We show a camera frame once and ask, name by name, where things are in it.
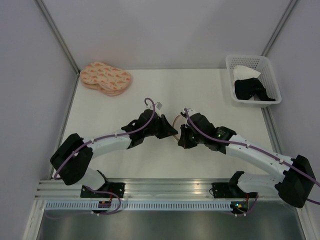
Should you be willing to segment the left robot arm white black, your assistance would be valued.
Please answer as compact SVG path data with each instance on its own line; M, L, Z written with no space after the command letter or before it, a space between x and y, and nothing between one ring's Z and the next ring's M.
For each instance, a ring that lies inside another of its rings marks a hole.
M177 134L165 115L147 109L138 119L115 133L92 139L80 137L77 133L69 135L50 158L50 163L65 185L80 184L98 198L104 198L109 193L108 180L101 171L89 167L91 160L136 147L147 137L163 139Z

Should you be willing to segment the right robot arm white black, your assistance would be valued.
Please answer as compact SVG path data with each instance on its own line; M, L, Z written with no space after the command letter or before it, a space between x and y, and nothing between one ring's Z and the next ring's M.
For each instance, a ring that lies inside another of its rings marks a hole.
M228 192L235 198L244 193L279 196L285 203L302 208L310 201L314 185L319 185L309 160L265 150L224 126L215 127L208 119L191 108L180 113L185 124L180 127L178 145L191 149L204 145L214 152L244 160L266 174L237 171L228 182Z

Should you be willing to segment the white mesh laundry bag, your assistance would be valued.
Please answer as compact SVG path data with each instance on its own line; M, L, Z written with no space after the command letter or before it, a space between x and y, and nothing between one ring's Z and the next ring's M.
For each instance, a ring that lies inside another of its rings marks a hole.
M186 124L186 119L183 115L179 114L175 117L172 123L172 127L177 130L177 134L174 135L174 139L178 142L181 138L181 126Z

